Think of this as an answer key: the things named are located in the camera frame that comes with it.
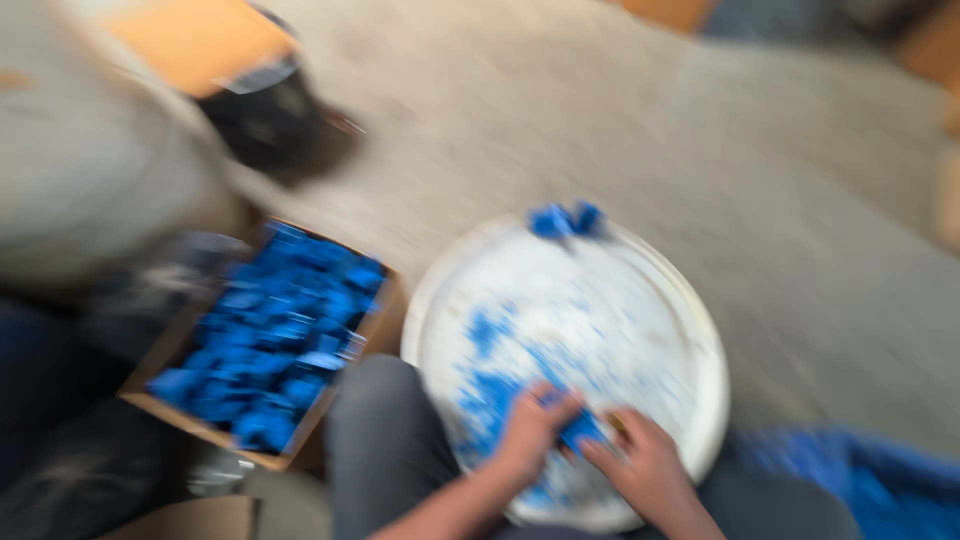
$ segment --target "leg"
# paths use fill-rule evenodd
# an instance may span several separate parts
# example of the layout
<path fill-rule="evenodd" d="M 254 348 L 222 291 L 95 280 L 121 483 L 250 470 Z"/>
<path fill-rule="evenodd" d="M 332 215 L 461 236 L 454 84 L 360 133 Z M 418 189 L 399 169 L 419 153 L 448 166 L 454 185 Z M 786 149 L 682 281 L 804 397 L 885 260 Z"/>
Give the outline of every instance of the leg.
<path fill-rule="evenodd" d="M 360 540 L 460 474 L 417 370 L 395 356 L 344 373 L 327 417 L 336 540 Z"/>
<path fill-rule="evenodd" d="M 723 456 L 698 490 L 700 501 L 728 540 L 857 540 L 850 511 L 819 486 L 799 479 L 750 473 Z M 631 540 L 661 539 L 642 528 Z"/>

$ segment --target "white round tray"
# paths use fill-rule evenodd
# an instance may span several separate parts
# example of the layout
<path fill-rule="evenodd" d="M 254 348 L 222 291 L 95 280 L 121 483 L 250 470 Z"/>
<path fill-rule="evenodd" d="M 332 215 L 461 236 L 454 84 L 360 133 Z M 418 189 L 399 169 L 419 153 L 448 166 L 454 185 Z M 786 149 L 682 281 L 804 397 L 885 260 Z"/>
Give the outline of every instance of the white round tray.
<path fill-rule="evenodd" d="M 506 216 L 468 233 L 417 287 L 402 356 L 421 369 L 467 472 L 495 447 L 507 406 L 496 390 L 533 379 L 580 388 L 593 410 L 647 413 L 698 482 L 727 426 L 727 365 L 706 308 L 663 256 L 613 224 L 598 239 L 553 241 Z M 592 466 L 553 454 L 538 485 L 511 503 L 511 520 L 593 532 L 642 525 Z"/>

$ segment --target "open cardboard box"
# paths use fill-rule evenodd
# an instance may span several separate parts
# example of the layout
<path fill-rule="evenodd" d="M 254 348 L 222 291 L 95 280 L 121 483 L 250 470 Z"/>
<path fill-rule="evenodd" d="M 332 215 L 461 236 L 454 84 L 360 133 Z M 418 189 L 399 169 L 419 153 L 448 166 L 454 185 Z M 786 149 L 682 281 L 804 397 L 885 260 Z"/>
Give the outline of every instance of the open cardboard box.
<path fill-rule="evenodd" d="M 332 238 L 314 233 L 305 227 L 290 223 L 289 221 L 275 217 L 268 219 L 276 220 L 277 222 L 300 229 L 312 238 L 329 240 L 343 245 Z M 250 237 L 245 238 L 247 243 L 254 248 L 247 260 L 252 260 L 256 257 L 263 247 L 273 238 L 273 231 L 264 227 L 266 223 L 267 220 L 260 223 L 253 233 L 251 233 Z M 355 254 L 369 257 L 349 246 L 344 247 Z M 375 297 L 375 301 L 380 306 L 380 309 L 368 311 L 356 330 L 356 333 L 366 338 L 366 340 L 353 340 L 348 345 L 348 356 L 356 358 L 352 361 L 353 363 L 362 361 L 363 356 L 366 355 L 376 353 L 396 354 L 399 350 L 400 333 L 403 329 L 403 318 L 407 310 L 406 293 L 403 290 L 403 280 L 397 270 L 384 264 L 382 261 L 380 261 L 380 263 L 383 264 L 387 272 Z M 193 342 L 194 327 L 210 308 L 216 304 L 222 292 L 223 282 L 221 282 L 215 294 L 212 294 L 208 301 L 185 308 L 156 341 L 150 352 L 140 361 L 136 370 L 120 388 L 117 395 L 121 399 L 153 414 L 155 417 L 172 426 L 192 433 L 219 447 L 234 450 L 246 459 L 262 465 L 271 471 L 284 471 L 291 467 L 308 469 L 320 466 L 324 460 L 324 430 L 322 420 L 333 401 L 333 395 L 336 392 L 336 380 L 324 389 L 323 393 L 313 405 L 310 406 L 306 414 L 303 415 L 300 424 L 297 426 L 286 448 L 283 449 L 280 455 L 237 450 L 233 444 L 233 435 L 231 433 L 217 430 L 204 420 L 181 411 L 172 405 L 168 405 L 166 402 L 147 393 L 145 389 L 147 381 L 156 377 L 156 375 L 168 367 L 180 366 L 186 360 L 187 355 L 195 349 Z"/>

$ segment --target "gray pants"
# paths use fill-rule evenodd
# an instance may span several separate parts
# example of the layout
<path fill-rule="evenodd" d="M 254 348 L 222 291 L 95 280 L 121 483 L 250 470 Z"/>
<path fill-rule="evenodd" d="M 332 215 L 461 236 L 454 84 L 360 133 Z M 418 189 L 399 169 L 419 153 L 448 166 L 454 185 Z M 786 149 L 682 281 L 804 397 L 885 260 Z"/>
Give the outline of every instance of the gray pants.
<path fill-rule="evenodd" d="M 335 540 L 360 540 L 460 475 L 417 370 L 371 356 L 344 373 L 327 419 L 327 477 Z M 853 540 L 845 506 L 796 479 L 750 476 L 721 459 L 700 487 L 704 507 L 730 540 Z M 495 540 L 596 540 L 575 528 L 504 527 Z M 653 528 L 623 537 L 662 538 Z"/>

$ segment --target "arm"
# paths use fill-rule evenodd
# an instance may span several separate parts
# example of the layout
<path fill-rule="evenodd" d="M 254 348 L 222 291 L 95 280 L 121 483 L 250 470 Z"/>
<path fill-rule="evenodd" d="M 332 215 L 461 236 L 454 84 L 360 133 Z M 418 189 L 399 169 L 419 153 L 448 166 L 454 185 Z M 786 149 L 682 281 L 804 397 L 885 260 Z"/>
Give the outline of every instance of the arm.
<path fill-rule="evenodd" d="M 371 540 L 464 540 L 500 518 L 516 494 L 537 479 L 547 452 L 557 443 L 557 430 L 580 411 L 575 394 L 549 408 L 540 406 L 540 397 L 553 390 L 543 383 L 517 397 L 490 460 L 428 497 Z"/>
<path fill-rule="evenodd" d="M 623 431 L 609 448 L 580 443 L 584 457 L 607 476 L 634 511 L 670 540 L 725 540 L 723 532 L 700 504 L 673 439 L 653 420 L 632 409 L 614 411 Z"/>

